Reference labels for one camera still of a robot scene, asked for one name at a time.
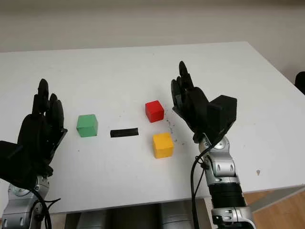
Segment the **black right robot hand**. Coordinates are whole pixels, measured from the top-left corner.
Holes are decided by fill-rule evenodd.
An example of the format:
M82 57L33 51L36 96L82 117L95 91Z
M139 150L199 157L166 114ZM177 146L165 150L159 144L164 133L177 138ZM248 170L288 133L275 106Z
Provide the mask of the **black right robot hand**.
M176 79L171 81L173 110L194 133L193 141L195 143L201 142L204 137L207 137L210 143L213 143L215 135L207 121L209 101L203 91L193 85L183 61L179 62L179 74Z

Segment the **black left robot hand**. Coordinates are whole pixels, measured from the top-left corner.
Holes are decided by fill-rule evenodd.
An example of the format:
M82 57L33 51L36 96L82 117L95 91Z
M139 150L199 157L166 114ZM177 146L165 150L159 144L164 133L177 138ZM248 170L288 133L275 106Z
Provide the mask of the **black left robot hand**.
M62 103L56 94L49 94L48 82L41 79L32 112L24 118L18 136L18 144L29 153L38 175L53 174L50 163L66 133Z

